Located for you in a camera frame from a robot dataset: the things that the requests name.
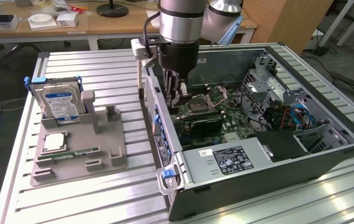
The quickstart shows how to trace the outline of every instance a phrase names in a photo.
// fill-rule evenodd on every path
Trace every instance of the black lamp base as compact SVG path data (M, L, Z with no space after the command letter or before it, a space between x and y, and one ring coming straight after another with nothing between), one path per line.
M128 8L126 6L114 4L114 9L111 9L111 4L106 4L96 8L96 12L106 17L116 18L128 14Z

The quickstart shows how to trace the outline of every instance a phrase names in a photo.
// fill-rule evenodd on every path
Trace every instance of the circuit board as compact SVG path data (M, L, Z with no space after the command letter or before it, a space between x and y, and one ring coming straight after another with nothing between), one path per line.
M236 97L220 86L210 93L194 97L172 115L184 150L243 140L256 132Z

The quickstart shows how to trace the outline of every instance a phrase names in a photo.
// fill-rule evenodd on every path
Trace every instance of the metal table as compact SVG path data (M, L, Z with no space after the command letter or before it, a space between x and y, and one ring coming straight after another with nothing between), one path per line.
M292 50L270 45L354 122L354 103ZM123 111L128 168L107 175L33 187L30 173L42 114L38 103L29 95L0 193L0 223L168 223L139 104L136 64L130 49L51 53L38 59L35 76L80 75L84 89L96 91L96 109L103 110L104 105L116 104ZM285 76L283 68L278 69L288 86L297 85L295 79ZM317 180L176 223L348 221L354 221L354 158Z

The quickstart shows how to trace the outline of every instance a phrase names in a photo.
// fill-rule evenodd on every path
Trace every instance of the hard drive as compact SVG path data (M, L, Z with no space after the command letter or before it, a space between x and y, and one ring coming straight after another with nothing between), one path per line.
M87 113L82 101L82 77L34 78L26 77L26 87L35 96L45 118L55 118L58 124L80 122L79 115Z

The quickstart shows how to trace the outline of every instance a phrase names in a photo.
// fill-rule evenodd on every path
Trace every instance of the blue hard drive label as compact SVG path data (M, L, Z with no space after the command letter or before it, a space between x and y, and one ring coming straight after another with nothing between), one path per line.
M255 168L242 146L215 151L214 155L224 175Z
M79 117L76 105L72 103L74 95L71 92L47 94L46 100L53 115L58 120L67 121Z

